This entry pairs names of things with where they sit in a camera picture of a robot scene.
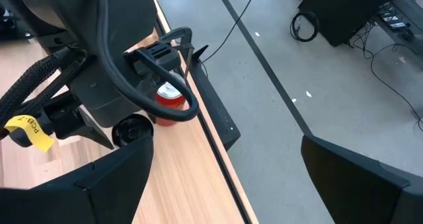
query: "yellow label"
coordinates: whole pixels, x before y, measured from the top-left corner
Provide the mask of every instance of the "yellow label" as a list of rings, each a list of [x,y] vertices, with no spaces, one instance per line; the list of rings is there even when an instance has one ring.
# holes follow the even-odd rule
[[[9,132],[17,128],[24,130],[31,143],[43,152],[46,152],[54,143],[54,139],[45,134],[37,120],[29,115],[14,116],[6,123],[5,128]]]

